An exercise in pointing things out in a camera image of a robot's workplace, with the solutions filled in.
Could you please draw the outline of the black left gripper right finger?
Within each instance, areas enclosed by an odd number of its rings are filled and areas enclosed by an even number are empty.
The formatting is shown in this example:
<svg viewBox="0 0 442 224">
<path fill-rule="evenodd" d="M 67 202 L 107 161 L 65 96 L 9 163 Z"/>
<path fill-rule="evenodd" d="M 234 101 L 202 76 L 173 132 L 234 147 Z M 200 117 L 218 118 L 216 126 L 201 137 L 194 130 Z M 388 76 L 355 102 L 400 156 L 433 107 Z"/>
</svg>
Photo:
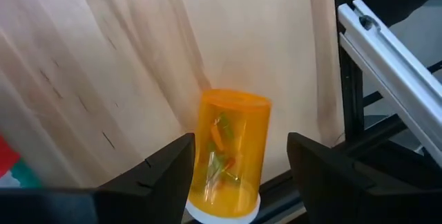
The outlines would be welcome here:
<svg viewBox="0 0 442 224">
<path fill-rule="evenodd" d="M 290 133 L 287 155 L 311 223 L 441 222 L 441 169 L 394 142 L 349 156 Z"/>
</svg>

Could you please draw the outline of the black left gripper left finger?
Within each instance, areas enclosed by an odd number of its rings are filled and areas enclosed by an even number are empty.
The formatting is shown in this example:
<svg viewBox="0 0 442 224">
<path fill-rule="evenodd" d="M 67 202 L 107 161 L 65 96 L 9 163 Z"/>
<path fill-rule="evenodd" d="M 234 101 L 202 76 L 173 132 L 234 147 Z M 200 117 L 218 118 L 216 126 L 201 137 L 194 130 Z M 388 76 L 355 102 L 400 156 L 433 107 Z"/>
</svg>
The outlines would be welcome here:
<svg viewBox="0 0 442 224">
<path fill-rule="evenodd" d="M 3 188 L 2 223 L 180 223 L 193 177 L 186 133 L 99 187 Z"/>
</svg>

